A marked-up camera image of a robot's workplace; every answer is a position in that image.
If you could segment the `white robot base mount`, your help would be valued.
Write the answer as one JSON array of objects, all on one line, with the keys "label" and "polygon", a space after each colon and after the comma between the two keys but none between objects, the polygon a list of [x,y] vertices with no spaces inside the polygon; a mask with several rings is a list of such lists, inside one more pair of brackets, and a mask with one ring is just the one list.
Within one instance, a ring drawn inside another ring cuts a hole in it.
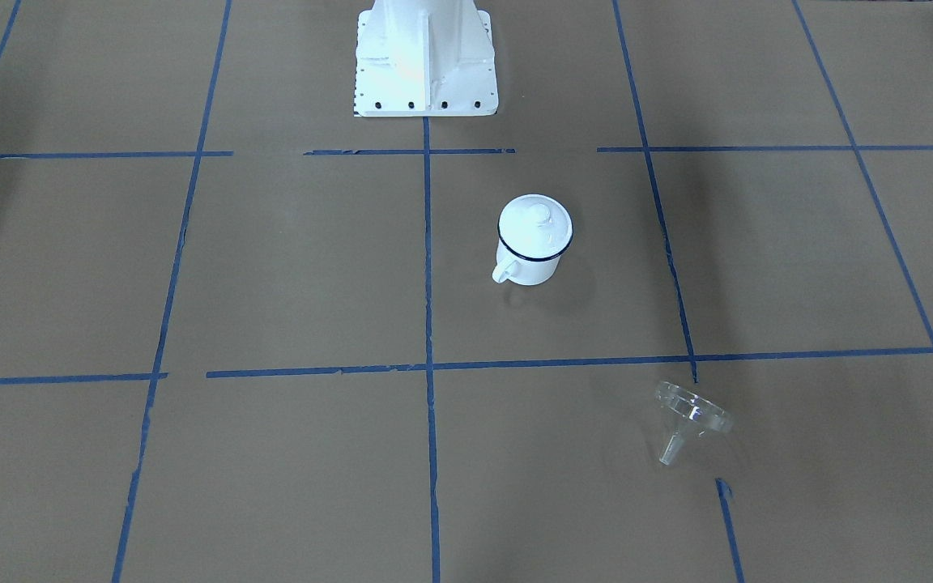
[{"label": "white robot base mount", "polygon": [[474,1],[375,1],[356,21],[353,114],[492,116],[492,19]]}]

